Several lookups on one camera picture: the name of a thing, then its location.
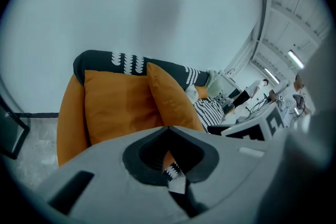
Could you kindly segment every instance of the gray floor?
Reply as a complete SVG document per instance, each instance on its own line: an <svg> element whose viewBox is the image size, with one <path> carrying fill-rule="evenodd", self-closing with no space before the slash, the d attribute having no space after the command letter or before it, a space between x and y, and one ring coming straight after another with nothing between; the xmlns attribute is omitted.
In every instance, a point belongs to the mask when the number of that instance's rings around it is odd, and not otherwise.
<svg viewBox="0 0 336 224"><path fill-rule="evenodd" d="M13 178L34 190L57 169L56 130L58 119L31 119L18 158L4 156Z"/></svg>

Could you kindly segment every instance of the ceiling light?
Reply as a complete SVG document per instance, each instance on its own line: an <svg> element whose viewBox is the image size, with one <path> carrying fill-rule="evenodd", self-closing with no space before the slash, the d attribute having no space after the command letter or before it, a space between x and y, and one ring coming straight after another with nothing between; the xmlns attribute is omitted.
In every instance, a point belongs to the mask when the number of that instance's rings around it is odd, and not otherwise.
<svg viewBox="0 0 336 224"><path fill-rule="evenodd" d="M292 50L290 50L288 54L301 69L305 67L303 63L301 62L301 60L299 59L299 57L297 57L296 54Z"/></svg>
<svg viewBox="0 0 336 224"><path fill-rule="evenodd" d="M264 68L264 70L275 80L276 83L279 84L279 80L277 80L277 78L274 77L273 74L271 72L269 72L269 70L267 68Z"/></svg>

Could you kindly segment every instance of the black frame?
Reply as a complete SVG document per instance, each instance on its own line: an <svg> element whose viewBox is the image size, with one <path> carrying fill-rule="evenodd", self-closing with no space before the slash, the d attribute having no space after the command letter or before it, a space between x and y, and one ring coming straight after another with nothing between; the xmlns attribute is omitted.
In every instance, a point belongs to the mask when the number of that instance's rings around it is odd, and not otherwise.
<svg viewBox="0 0 336 224"><path fill-rule="evenodd" d="M9 116L19 125L23 128L23 131L18 139L18 142L12 152L9 152L5 148L3 148L0 145L0 153L6 155L7 157L11 159L17 159L17 156L21 150L22 144L24 140L26 139L27 134L30 131L30 128L28 125L26 125L11 109L10 107L6 104L5 100L2 98L0 95L0 105L4 108L4 110L9 114Z"/></svg>

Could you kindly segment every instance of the ceiling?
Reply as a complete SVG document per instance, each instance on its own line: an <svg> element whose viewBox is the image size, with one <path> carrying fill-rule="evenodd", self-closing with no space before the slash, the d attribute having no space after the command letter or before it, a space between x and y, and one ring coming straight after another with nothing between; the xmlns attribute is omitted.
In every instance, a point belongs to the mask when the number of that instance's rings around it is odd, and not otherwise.
<svg viewBox="0 0 336 224"><path fill-rule="evenodd" d="M279 80L293 80L300 68L288 51L307 63L332 22L324 0L267 0L264 26L251 62L268 68Z"/></svg>

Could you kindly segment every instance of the white wall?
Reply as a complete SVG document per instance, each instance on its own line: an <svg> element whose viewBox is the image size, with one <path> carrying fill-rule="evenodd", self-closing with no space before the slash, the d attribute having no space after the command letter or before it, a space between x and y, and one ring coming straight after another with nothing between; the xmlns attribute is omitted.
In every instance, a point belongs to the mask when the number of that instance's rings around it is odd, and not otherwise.
<svg viewBox="0 0 336 224"><path fill-rule="evenodd" d="M87 49L224 69L261 0L12 0L0 28L0 75L25 112L57 112Z"/></svg>
<svg viewBox="0 0 336 224"><path fill-rule="evenodd" d="M244 90L246 87L250 86L256 80L268 79L266 75L262 75L255 67L253 67L250 63L248 63L235 77L234 80L237 85ZM267 86L262 87L254 98L245 102L243 106L248 106L251 109L252 106L257 104L259 101L264 99L264 94L269 96L269 91L273 89L273 85L268 83Z"/></svg>

